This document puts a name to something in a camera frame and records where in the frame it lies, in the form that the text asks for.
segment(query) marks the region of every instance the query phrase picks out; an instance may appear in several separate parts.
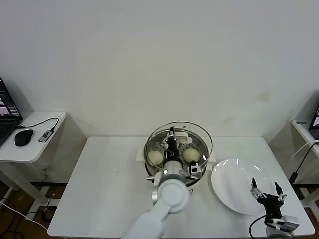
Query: laptop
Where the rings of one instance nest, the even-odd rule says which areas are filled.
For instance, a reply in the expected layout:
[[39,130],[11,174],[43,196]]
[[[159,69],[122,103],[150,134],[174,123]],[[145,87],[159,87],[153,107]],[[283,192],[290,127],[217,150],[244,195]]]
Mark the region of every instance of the laptop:
[[313,121],[311,122],[310,133],[313,135],[315,139],[319,139],[319,105],[316,109]]
[[22,121],[2,78],[0,78],[0,146]]

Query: white plate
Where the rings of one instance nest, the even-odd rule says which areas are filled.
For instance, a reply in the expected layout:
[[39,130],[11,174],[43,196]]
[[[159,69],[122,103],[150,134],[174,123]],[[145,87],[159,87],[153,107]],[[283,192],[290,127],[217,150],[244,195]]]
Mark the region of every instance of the white plate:
[[230,209],[241,214],[259,215],[265,208],[250,193],[253,177],[262,192],[274,194],[275,182],[259,166],[238,158],[216,164],[211,183],[219,199]]

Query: black mouse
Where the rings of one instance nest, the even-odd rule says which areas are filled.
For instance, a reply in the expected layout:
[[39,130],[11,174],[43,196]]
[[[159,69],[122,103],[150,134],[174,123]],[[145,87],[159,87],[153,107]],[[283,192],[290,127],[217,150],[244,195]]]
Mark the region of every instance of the black mouse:
[[32,129],[23,130],[17,133],[14,137],[14,142],[16,146],[27,145],[30,142],[32,135],[33,135]]

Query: laptop keyboard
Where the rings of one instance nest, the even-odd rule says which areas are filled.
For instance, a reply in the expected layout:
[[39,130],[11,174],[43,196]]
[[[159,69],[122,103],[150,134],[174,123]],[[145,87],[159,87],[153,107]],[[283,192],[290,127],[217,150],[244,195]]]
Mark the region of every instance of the laptop keyboard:
[[8,132],[11,132],[15,125],[16,124],[11,123],[0,123],[0,138],[5,137]]

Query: white cable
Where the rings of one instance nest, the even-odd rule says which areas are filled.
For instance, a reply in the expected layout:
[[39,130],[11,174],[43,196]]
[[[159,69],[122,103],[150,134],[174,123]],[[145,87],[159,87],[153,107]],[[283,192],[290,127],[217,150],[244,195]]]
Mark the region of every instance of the white cable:
[[310,142],[308,142],[308,143],[305,143],[300,149],[298,149],[298,151],[297,151],[296,153],[294,153],[294,154],[291,156],[290,161],[292,161],[293,157],[294,157],[297,153],[299,153],[300,150],[302,150],[304,147],[306,147],[308,144],[310,144],[310,143],[317,143],[317,142],[319,142],[319,140],[314,140],[314,141],[310,141]]
[[25,217],[25,218],[26,218],[26,219],[28,219],[28,220],[30,220],[31,222],[36,223],[36,224],[38,224],[39,226],[41,226],[42,228],[44,228],[44,229],[48,230],[48,228],[44,227],[44,226],[43,226],[43,225],[41,225],[40,223],[38,223],[38,222],[36,222],[36,221],[31,220],[30,218],[26,217],[26,216],[25,216],[25,215],[23,215],[22,213],[20,213],[20,212],[16,211],[15,209],[12,209],[11,207],[7,206],[7,205],[6,205],[6,204],[4,204],[3,202],[1,202],[1,201],[0,201],[0,203],[1,203],[2,205],[4,205],[5,207],[9,208],[10,210],[12,210],[12,211],[14,211],[14,212],[16,212],[16,213],[20,214],[21,216]]

